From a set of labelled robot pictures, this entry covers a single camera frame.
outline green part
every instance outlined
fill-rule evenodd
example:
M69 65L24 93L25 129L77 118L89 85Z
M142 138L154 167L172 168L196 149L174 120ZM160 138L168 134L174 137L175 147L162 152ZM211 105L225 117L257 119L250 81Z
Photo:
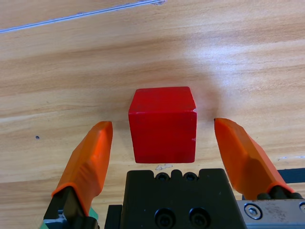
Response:
M99 215L93 210L92 207L90 207L89 216L95 218L96 220L99 220ZM42 225L41 225L40 229L49 229L49 228L47 227L47 225L45 225L45 224L42 222Z

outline silver bolt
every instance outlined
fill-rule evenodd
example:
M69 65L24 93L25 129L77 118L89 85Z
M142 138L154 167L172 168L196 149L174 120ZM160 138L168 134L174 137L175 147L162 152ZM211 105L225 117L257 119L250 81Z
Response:
M260 219L262 217L262 211L254 204L247 204L244 207L244 211L252 219Z
M302 212L305 213L305 203L301 203L300 209L301 209Z

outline red cube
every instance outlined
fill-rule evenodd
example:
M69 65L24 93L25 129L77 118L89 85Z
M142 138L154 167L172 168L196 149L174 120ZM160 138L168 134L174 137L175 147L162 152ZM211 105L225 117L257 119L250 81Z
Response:
M137 163L194 162L197 111L189 87L138 89L128 116Z

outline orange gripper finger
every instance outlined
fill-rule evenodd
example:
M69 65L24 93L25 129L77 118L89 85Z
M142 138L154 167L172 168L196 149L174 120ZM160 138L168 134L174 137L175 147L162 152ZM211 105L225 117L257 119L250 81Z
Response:
M237 123L215 119L215 135L228 177L246 199L269 193L274 186L294 192L283 180L265 151Z
M96 124L73 151L52 197L71 186L86 216L103 188L112 143L112 123Z

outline wooden table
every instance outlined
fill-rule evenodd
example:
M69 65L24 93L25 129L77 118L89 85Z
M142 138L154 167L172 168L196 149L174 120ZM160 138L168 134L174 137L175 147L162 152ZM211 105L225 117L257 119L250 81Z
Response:
M39 11L12 2L0 29L74 7L57 1L47 14L49 5ZM99 6L82 2L67 15ZM114 125L106 183L92 204L102 228L108 205L122 203L127 171L158 173L158 165L134 162L127 113L137 88L189 86L196 101L196 161L164 172L223 168L215 117L242 125L278 169L305 166L301 0L168 0L0 33L0 40L0 228L39 228L71 152L98 121ZM305 195L305 184L292 187Z

